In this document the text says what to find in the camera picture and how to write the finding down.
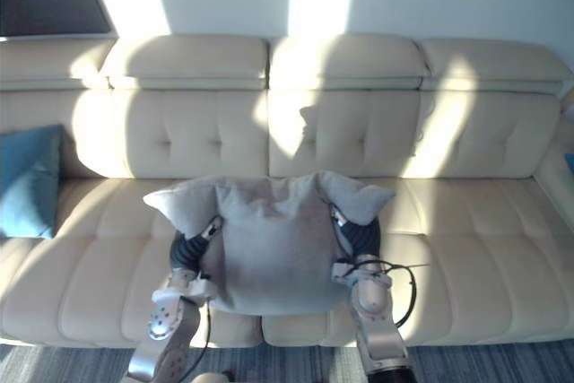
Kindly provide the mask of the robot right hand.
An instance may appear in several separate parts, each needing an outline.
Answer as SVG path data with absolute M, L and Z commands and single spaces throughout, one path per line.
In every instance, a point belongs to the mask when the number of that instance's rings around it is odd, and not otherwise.
M 381 230 L 378 217 L 366 225 L 351 222 L 335 205 L 330 205 L 335 235 L 344 253 L 353 261 L 363 258 L 378 259 Z

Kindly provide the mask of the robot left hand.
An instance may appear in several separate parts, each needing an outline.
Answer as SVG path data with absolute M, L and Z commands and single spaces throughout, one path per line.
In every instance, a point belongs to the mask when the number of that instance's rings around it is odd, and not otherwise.
M 223 218 L 213 217 L 207 226 L 193 238 L 187 238 L 177 231 L 170 246 L 170 268 L 172 271 L 191 271 L 200 273 L 200 262 L 211 241 L 221 232 Z

